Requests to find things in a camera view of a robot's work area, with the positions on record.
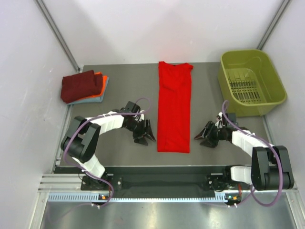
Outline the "red t shirt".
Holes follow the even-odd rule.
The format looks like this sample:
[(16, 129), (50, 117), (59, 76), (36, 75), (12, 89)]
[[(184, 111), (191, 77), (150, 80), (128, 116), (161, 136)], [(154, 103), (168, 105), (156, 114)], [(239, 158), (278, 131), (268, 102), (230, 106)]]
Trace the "red t shirt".
[(157, 151), (190, 153), (193, 66), (159, 62)]

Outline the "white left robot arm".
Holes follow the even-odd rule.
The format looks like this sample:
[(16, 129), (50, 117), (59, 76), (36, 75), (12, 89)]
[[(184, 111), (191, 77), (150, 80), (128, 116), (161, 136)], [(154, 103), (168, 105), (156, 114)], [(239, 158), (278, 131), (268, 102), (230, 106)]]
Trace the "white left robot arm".
[(147, 146), (147, 139), (154, 142), (156, 139), (151, 121), (144, 118), (144, 113), (137, 103), (129, 101), (119, 110), (96, 117), (75, 117), (61, 141), (63, 159), (69, 155), (97, 189), (105, 188), (110, 184), (108, 174), (95, 154), (100, 135), (124, 128), (132, 132), (135, 143)]

